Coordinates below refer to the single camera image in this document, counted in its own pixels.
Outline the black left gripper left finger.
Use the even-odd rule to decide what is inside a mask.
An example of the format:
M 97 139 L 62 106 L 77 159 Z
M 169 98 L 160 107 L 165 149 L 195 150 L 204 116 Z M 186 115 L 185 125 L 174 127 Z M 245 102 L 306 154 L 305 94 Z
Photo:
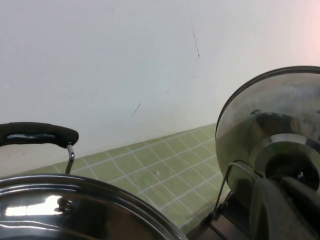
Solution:
M 272 181 L 259 178 L 254 182 L 251 196 L 251 238 L 253 240 L 282 238 L 280 217 L 285 204 L 283 194 Z

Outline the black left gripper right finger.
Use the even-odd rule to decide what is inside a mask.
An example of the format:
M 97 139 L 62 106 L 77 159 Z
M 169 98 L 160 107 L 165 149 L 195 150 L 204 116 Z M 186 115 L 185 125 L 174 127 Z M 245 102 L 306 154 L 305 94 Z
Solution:
M 292 177 L 277 177 L 279 191 L 274 204 L 276 240 L 320 238 L 320 196 Z

